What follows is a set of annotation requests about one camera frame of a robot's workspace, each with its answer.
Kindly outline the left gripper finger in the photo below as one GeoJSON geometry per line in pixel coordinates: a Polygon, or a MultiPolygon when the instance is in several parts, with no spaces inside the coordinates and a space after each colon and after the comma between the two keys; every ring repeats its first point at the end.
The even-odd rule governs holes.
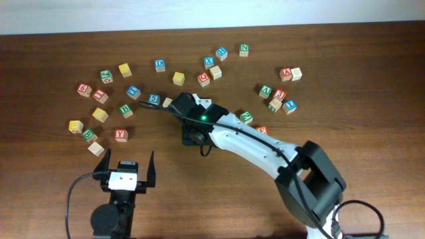
{"type": "Polygon", "coordinates": [[[155,187],[156,184],[156,171],[155,171],[155,163],[154,163],[154,151],[151,152],[149,165],[147,169],[147,187],[155,187]]]}
{"type": "Polygon", "coordinates": [[[108,148],[106,150],[105,155],[102,158],[102,160],[95,167],[94,173],[107,173],[108,172],[109,163],[110,163],[110,156],[111,156],[111,149],[108,148]]]}

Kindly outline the yellow S block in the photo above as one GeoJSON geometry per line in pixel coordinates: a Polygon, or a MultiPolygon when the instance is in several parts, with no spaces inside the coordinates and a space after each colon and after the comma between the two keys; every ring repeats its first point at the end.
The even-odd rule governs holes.
{"type": "Polygon", "coordinates": [[[173,75],[173,83],[178,86],[182,86],[185,81],[185,75],[181,72],[175,72],[173,75]]]}

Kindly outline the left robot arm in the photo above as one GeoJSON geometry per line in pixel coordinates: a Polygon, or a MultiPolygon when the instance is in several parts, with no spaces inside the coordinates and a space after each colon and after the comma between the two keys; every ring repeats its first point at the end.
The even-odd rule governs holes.
{"type": "Polygon", "coordinates": [[[145,181],[137,179],[139,166],[134,161],[120,161],[116,169],[110,169],[111,153],[108,149],[94,169],[93,179],[100,182],[105,193],[110,193],[109,202],[98,206],[91,215],[94,239],[130,238],[135,198],[156,183],[153,153],[145,181]]]}

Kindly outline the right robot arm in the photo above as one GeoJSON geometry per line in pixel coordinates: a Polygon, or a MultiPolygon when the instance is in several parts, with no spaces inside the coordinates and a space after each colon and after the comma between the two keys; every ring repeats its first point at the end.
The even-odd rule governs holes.
{"type": "Polygon", "coordinates": [[[346,183],[324,150],[307,141],[286,143],[246,125],[227,109],[204,107],[181,93],[167,107],[192,141],[235,153],[273,178],[291,214],[322,238],[337,238],[330,225],[346,183]]]}

